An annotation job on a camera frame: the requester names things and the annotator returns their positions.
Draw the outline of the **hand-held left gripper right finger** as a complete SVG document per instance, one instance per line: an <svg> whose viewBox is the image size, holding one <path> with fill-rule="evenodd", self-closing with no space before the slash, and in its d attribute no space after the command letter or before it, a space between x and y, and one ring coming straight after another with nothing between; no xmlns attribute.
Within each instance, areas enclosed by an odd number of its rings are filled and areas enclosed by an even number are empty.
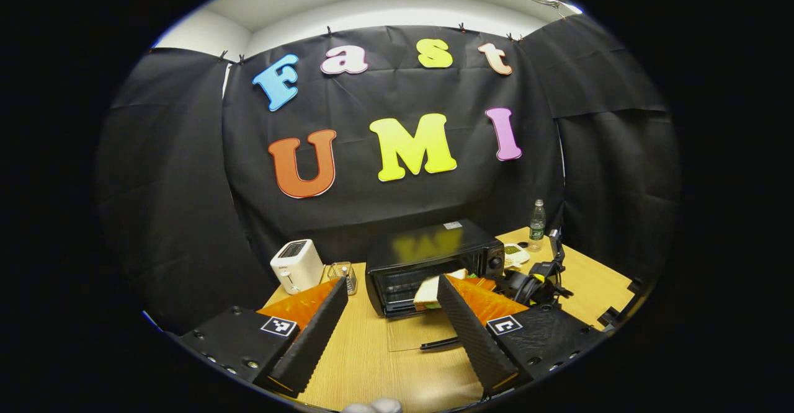
<svg viewBox="0 0 794 413"><path fill-rule="evenodd" d="M449 275L437 299L485 396L557 374L610 336L558 306L529 308Z"/></svg>

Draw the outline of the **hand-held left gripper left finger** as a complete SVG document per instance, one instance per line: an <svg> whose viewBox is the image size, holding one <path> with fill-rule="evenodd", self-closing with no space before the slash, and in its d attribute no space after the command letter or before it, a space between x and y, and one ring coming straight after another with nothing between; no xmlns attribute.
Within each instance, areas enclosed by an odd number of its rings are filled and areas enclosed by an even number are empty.
<svg viewBox="0 0 794 413"><path fill-rule="evenodd" d="M260 311L228 308L177 342L238 379L296 397L312 379L348 299L347 278L332 278Z"/></svg>

